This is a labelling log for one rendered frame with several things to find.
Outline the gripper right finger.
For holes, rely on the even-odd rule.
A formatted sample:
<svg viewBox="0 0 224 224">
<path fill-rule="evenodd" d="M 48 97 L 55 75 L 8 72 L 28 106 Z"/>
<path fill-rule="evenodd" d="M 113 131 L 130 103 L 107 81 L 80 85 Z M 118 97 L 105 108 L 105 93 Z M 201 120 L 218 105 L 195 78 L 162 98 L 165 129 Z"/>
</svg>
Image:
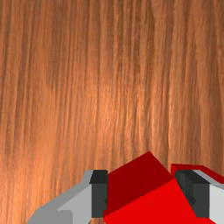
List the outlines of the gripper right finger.
<svg viewBox="0 0 224 224">
<path fill-rule="evenodd" d="M 224 224 L 224 184 L 201 170 L 179 170 L 175 179 L 198 218 Z"/>
</svg>

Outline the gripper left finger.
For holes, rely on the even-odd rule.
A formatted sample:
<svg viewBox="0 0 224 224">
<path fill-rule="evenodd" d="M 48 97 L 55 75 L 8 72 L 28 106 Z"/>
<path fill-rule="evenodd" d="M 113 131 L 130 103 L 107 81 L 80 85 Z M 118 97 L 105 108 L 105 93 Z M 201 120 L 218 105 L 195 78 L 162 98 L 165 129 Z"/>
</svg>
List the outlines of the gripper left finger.
<svg viewBox="0 0 224 224">
<path fill-rule="evenodd" d="M 108 171 L 87 170 L 81 182 L 41 206 L 28 224 L 88 224 L 108 204 Z"/>
</svg>

